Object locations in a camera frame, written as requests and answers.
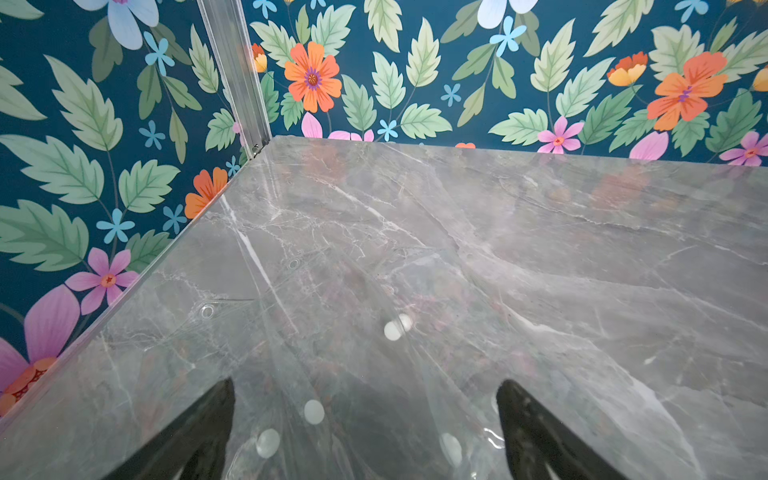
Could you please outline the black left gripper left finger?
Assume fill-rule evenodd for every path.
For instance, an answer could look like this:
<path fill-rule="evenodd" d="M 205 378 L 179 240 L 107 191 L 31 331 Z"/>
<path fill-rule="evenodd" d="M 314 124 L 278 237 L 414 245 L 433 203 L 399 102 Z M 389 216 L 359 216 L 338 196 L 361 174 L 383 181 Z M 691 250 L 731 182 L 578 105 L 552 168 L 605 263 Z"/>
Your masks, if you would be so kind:
<path fill-rule="evenodd" d="M 235 402 L 233 380 L 217 382 L 106 477 L 221 479 Z"/>

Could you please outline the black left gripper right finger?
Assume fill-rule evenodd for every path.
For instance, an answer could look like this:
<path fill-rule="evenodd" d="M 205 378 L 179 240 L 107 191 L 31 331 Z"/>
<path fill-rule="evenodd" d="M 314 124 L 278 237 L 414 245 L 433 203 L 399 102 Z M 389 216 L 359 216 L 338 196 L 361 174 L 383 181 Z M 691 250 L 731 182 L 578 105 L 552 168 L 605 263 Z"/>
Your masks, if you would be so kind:
<path fill-rule="evenodd" d="M 501 383 L 496 402 L 513 478 L 627 479 L 516 381 Z"/>

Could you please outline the teal ruler set pouch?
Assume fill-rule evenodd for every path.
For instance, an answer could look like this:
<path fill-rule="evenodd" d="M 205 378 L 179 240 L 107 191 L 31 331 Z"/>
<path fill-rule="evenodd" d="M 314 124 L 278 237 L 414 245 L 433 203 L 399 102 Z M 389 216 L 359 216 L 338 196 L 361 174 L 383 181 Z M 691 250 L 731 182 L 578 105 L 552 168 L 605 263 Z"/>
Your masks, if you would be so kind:
<path fill-rule="evenodd" d="M 332 249 L 284 260 L 258 308 L 274 479 L 475 479 L 472 431 L 392 303 Z"/>

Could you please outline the clear plastic ruler set pouch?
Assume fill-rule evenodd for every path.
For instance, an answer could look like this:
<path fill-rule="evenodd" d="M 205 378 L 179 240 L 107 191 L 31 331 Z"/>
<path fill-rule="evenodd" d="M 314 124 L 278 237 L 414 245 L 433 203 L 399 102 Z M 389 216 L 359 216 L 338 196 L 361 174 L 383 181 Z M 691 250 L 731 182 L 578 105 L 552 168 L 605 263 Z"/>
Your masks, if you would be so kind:
<path fill-rule="evenodd" d="M 288 312 L 296 288 L 201 305 L 169 345 L 187 368 L 186 393 L 230 379 L 234 413 L 227 479 L 334 479 L 334 435 L 309 372 L 309 332 Z"/>

